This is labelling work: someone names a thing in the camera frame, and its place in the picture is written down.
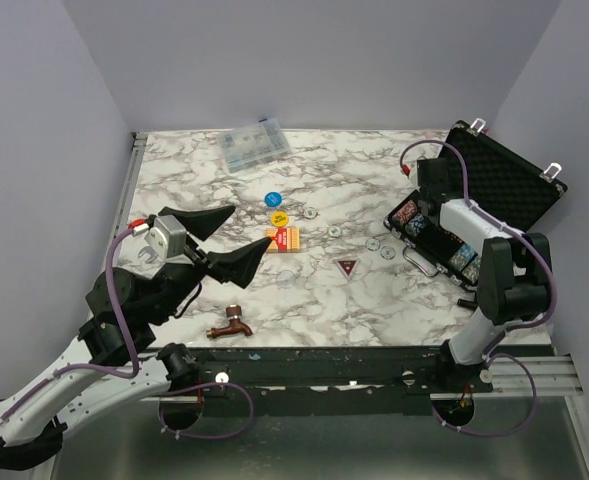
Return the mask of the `red triangular dealer button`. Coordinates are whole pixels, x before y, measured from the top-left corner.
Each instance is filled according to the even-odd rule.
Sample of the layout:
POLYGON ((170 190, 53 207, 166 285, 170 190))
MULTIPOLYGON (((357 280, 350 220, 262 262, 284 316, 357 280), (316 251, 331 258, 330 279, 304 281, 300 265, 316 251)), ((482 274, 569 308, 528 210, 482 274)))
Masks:
POLYGON ((338 259, 335 261, 335 264, 347 280, 350 280, 354 275, 358 263, 357 259, 338 259))

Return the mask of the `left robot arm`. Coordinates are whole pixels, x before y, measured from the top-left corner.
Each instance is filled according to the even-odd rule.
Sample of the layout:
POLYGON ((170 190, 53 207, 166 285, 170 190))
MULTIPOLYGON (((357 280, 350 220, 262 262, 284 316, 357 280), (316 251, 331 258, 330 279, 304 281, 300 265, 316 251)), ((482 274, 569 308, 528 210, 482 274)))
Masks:
POLYGON ((240 288, 253 280, 271 238, 228 253, 199 246, 234 211, 165 207, 116 235, 86 296, 88 320, 42 373, 0 400, 0 469, 26 471, 48 461, 76 429, 129 402, 229 387, 228 373, 208 371, 183 344, 139 355, 155 341, 154 327, 200 295, 205 278, 240 288))

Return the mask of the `blue small blind button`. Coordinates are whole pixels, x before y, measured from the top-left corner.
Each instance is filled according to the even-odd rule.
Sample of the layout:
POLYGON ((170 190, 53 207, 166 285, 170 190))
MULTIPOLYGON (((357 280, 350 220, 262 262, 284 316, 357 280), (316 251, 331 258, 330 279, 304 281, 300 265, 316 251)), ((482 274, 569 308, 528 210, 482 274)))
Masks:
POLYGON ((282 204, 283 197, 279 192, 271 191, 265 195, 264 202, 268 207, 275 208, 282 204))

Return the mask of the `yellow big blind button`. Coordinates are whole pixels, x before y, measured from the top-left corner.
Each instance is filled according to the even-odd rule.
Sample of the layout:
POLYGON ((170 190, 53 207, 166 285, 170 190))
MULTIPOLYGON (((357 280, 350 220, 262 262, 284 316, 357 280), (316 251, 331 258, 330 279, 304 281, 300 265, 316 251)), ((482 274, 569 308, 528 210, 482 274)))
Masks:
POLYGON ((276 211, 272 213, 270 221, 274 227, 284 228, 289 222, 289 216, 283 211, 276 211))

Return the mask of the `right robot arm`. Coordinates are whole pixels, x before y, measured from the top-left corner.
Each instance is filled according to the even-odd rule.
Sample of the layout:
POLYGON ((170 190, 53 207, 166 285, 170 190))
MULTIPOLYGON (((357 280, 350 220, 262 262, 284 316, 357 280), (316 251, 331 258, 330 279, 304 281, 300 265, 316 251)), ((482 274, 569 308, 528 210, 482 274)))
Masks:
POLYGON ((454 191, 444 158, 413 169, 421 214, 460 237, 480 255, 477 307, 466 326, 439 349, 434 379, 454 392, 467 384, 513 330, 547 321, 557 301, 548 238, 517 230, 485 212, 467 191, 454 191))

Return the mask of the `red playing card deck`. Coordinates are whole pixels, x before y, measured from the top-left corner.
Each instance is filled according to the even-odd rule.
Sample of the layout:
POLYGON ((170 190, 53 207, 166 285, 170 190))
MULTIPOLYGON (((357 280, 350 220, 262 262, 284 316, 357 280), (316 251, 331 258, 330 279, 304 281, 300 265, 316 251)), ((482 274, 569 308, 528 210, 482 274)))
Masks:
POLYGON ((265 233, 271 239, 268 253, 296 253, 301 249, 298 227, 267 228, 265 233))

